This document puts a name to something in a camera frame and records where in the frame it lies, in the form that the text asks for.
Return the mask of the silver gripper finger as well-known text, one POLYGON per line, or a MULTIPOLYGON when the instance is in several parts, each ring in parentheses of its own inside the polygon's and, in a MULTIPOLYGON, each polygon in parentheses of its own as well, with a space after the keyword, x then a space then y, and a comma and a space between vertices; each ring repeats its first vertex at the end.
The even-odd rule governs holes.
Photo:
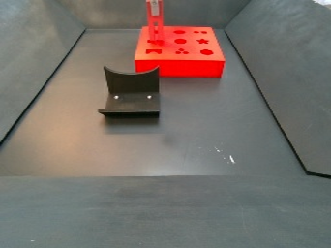
POLYGON ((159 16, 162 13, 162 0, 146 0, 148 12, 152 16, 159 16))

